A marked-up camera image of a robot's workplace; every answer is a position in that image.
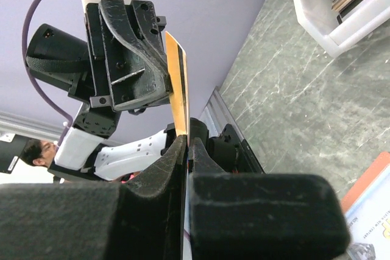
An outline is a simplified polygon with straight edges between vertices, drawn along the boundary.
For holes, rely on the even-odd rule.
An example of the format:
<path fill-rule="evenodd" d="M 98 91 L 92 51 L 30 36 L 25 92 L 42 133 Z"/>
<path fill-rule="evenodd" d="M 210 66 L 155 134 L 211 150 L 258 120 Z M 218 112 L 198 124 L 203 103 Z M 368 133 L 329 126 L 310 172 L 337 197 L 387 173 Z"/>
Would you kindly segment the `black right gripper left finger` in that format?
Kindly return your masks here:
<path fill-rule="evenodd" d="M 181 259 L 187 138 L 127 183 L 1 185 L 2 259 Z"/>

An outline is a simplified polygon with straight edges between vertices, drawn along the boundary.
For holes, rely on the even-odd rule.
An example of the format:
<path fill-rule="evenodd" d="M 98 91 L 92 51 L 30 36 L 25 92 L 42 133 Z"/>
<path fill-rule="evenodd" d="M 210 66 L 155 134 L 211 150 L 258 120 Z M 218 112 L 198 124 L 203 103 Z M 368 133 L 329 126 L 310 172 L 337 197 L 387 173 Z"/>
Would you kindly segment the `white crest credit card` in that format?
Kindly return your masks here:
<path fill-rule="evenodd" d="M 389 168 L 362 193 L 346 213 L 351 259 L 389 259 Z"/>

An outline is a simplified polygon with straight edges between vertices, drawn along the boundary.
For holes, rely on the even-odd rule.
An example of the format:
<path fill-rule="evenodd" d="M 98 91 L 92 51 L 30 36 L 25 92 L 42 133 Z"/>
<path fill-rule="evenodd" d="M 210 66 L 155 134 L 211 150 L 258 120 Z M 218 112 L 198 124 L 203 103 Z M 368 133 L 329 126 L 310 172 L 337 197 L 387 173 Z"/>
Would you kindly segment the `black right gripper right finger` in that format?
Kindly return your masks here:
<path fill-rule="evenodd" d="M 330 183 L 313 174 L 231 174 L 192 147 L 193 259 L 334 259 L 350 233 Z"/>

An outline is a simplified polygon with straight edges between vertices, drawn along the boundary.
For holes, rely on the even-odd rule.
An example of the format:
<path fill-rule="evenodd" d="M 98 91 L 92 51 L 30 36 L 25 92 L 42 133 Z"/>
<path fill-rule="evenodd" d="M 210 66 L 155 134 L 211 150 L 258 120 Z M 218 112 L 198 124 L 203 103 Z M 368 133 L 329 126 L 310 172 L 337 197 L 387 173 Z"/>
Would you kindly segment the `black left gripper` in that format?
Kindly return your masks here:
<path fill-rule="evenodd" d="M 26 52 L 30 73 L 92 108 L 120 112 L 168 104 L 171 84 L 161 37 L 166 18 L 152 2 L 90 3 L 85 27 L 82 41 L 41 25 Z"/>

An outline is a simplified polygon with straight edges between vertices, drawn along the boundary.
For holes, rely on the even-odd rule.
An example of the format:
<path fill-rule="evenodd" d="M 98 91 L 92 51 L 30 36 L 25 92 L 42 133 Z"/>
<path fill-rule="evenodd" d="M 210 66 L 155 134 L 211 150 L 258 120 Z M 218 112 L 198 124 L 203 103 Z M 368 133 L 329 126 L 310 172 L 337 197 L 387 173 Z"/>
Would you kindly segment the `gold black-stripe credit card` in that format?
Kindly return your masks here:
<path fill-rule="evenodd" d="M 188 78 L 186 52 L 180 43 L 168 32 L 165 32 L 165 45 L 168 73 L 172 93 L 169 101 L 175 125 L 176 135 L 186 135 L 190 144 L 190 111 L 188 98 Z"/>

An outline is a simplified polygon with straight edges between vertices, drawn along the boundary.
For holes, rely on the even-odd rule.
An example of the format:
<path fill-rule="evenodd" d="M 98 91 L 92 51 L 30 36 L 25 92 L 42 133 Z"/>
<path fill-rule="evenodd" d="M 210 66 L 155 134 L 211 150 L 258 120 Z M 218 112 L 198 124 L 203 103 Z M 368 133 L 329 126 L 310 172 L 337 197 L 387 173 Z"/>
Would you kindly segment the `pink blue card holder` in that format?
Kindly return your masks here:
<path fill-rule="evenodd" d="M 344 214 L 388 166 L 389 152 L 382 152 L 342 198 L 341 208 Z"/>

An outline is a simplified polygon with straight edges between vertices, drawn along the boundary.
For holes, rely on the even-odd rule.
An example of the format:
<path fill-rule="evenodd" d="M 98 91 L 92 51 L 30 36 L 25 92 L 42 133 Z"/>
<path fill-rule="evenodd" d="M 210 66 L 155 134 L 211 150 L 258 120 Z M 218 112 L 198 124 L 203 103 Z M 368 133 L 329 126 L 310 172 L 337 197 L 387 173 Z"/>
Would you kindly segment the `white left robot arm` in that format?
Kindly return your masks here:
<path fill-rule="evenodd" d="M 25 54 L 29 73 L 81 102 L 50 172 L 66 180 L 125 180 L 162 157 L 179 135 L 198 137 L 218 166 L 238 172 L 242 153 L 233 134 L 212 137 L 190 117 L 185 51 L 165 25 L 150 1 L 101 0 L 86 7 L 86 41 L 48 24 L 37 29 Z M 123 112 L 161 105 L 173 113 L 165 129 L 121 146 L 105 144 Z"/>

